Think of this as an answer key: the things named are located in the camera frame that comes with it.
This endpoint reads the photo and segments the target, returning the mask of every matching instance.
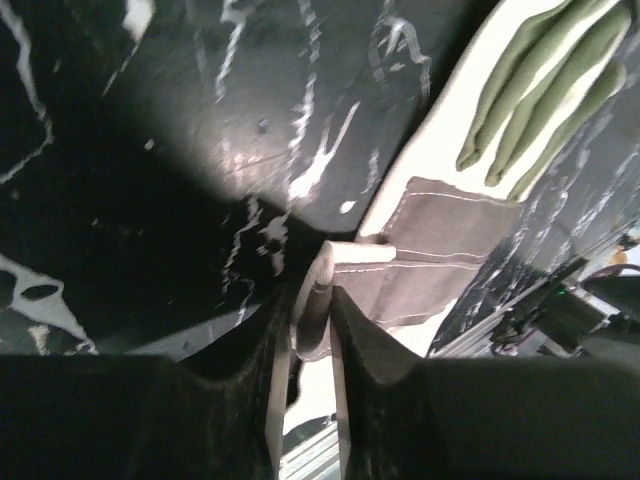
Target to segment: white stitching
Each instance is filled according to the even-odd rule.
[[[498,207],[506,207],[504,203],[496,202],[495,200],[491,200],[490,198],[468,198],[468,197],[461,197],[460,195],[451,195],[450,193],[415,192],[415,193],[411,193],[409,196],[414,197],[414,196],[422,196],[422,195],[433,195],[434,197],[457,198],[458,200],[466,200],[467,202],[490,203],[491,205],[497,205]]]
[[[400,212],[404,208],[405,204],[407,203],[407,199],[409,197],[422,196],[422,195],[433,195],[434,197],[457,198],[459,200],[466,200],[467,202],[481,202],[481,203],[488,203],[488,204],[491,204],[491,205],[497,205],[499,207],[508,207],[508,205],[506,205],[504,203],[496,202],[495,200],[491,200],[489,198],[467,198],[467,197],[461,197],[459,195],[451,195],[449,193],[436,193],[436,192],[414,192],[414,193],[410,193],[410,194],[407,195],[407,190],[405,190],[404,193],[405,193],[405,195],[402,197],[402,200],[401,200],[400,204],[398,205],[396,213],[393,215],[393,217],[391,218],[391,220],[389,221],[387,226],[383,229],[383,232],[389,232],[389,230],[391,230],[393,228],[393,225],[398,220],[398,217],[400,216]]]
[[[402,200],[400,201],[400,204],[398,205],[398,208],[396,210],[396,213],[393,215],[393,217],[391,218],[391,220],[389,220],[389,224],[382,229],[383,232],[389,232],[391,230],[391,228],[393,228],[393,225],[396,223],[396,220],[398,220],[398,216],[400,216],[400,212],[402,211],[402,209],[404,208],[405,203],[407,203],[407,199],[411,196],[412,194],[407,195],[407,191],[404,191],[404,195],[402,196]]]
[[[477,267],[467,267],[465,265],[456,265],[454,263],[429,263],[427,265],[389,265],[389,267],[398,267],[398,268],[443,268],[443,267],[456,267],[463,268],[465,270],[479,270],[482,265],[478,265]]]
[[[467,255],[469,257],[474,257],[474,258],[484,258],[488,256],[488,255],[476,255],[476,254],[467,253],[467,252],[449,253],[447,255],[441,255],[439,253],[427,253],[427,252],[418,252],[416,250],[401,250],[401,249],[397,249],[396,252],[417,253],[418,255],[428,255],[430,257],[440,257],[440,258],[455,257],[456,255]]]
[[[380,268],[359,268],[357,270],[335,270],[333,273],[365,273],[365,272],[380,272],[382,270],[386,270],[387,267]]]
[[[336,270],[336,273],[366,273],[366,272],[380,272],[382,270],[386,270],[387,268],[443,268],[443,267],[455,267],[455,268],[463,268],[465,270],[479,270],[482,265],[478,265],[477,267],[468,267],[466,265],[456,265],[455,263],[429,263],[426,265],[398,265],[398,264],[389,264],[385,267],[380,268],[362,268],[357,270]]]

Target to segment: black marble surface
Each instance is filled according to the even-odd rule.
[[[0,0],[0,352],[181,358],[231,329],[351,238],[495,4]],[[627,63],[437,345],[637,213]]]

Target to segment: black plastic part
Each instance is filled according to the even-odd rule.
[[[331,305],[343,478],[640,478],[638,377],[593,360],[424,360]]]
[[[544,281],[532,294],[518,302],[506,312],[500,324],[494,329],[491,341],[498,344],[519,343],[531,330],[533,322],[540,314],[542,303],[557,292],[560,283],[587,264],[587,260],[579,257],[567,266],[559,269],[553,276]]]
[[[534,325],[568,353],[573,353],[605,319],[602,312],[559,286],[540,306]]]
[[[4,357],[0,478],[277,478],[293,295],[178,365]]]
[[[640,321],[640,276],[592,278],[584,282],[583,288],[621,313]]]

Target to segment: folded green cloth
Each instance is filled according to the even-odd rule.
[[[593,17],[591,23],[587,22],[585,24],[585,28],[589,28],[606,14],[609,10],[607,8],[608,5],[611,5],[611,0],[574,0],[569,2],[569,5],[563,3],[556,9],[541,14],[548,15],[542,20],[538,19],[540,29],[546,31],[537,39],[528,37],[533,43],[532,46],[523,41],[524,38],[522,36],[516,35],[514,37],[507,50],[510,52],[509,61],[516,64],[517,67],[513,69],[513,74],[508,76],[506,82],[500,84],[496,80],[495,84],[491,86],[491,89],[495,89],[500,84],[501,88],[498,87],[497,94],[490,91],[485,96],[483,91],[478,106],[480,115],[476,114],[472,131],[469,132],[469,137],[473,136],[475,138],[467,139],[465,142],[465,148],[463,148],[456,162],[458,170],[464,170],[474,165],[482,157],[482,154],[486,151],[505,120],[514,112],[520,101],[532,93],[545,79],[549,80],[549,75],[553,70],[566,60],[567,54],[575,45],[567,45],[565,40],[570,32],[575,34],[576,25]],[[535,21],[538,17],[540,15],[527,22]],[[519,55],[513,52],[513,50],[522,52],[527,49],[529,51],[526,55]],[[560,57],[557,56],[557,54],[561,53],[559,49],[564,52]],[[492,99],[490,94],[493,94],[493,102],[490,106],[487,106],[486,103],[489,103]],[[483,119],[484,112],[487,110],[488,112]],[[471,150],[468,145],[475,145],[475,148]]]
[[[568,56],[559,73],[551,81],[548,75],[538,88],[521,102],[507,126],[498,148],[496,159],[489,169],[485,184],[496,186],[504,174],[538,138],[554,111],[570,94],[574,85],[592,68],[611,56],[621,35],[631,23],[631,13],[625,5],[618,5],[599,20],[582,38]],[[537,90],[548,85],[542,92]]]
[[[531,17],[518,28],[482,89],[478,101],[478,109],[471,124],[469,135],[464,142],[464,146],[456,162],[458,170],[461,170],[463,166],[469,166],[478,161],[479,153],[476,150],[476,135],[485,123],[491,106],[518,65],[520,65],[524,57],[529,53],[530,48],[535,45],[557,21],[558,13],[563,11],[572,1],[573,0],[565,0],[554,9]]]
[[[555,131],[546,148],[535,165],[516,183],[507,200],[518,202],[524,192],[544,173],[547,166],[562,150],[567,142],[593,116],[604,103],[618,93],[624,85],[627,71],[624,65],[617,61],[611,62],[600,78],[593,84],[588,94],[575,111]]]

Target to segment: gray fabric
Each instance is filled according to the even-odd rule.
[[[519,214],[516,205],[413,178],[384,229],[397,258],[336,265],[333,284],[385,329],[421,324],[464,292]],[[318,347],[300,356],[314,361],[329,352],[326,328]]]
[[[414,177],[383,236],[398,258],[484,263],[519,215],[516,205]]]

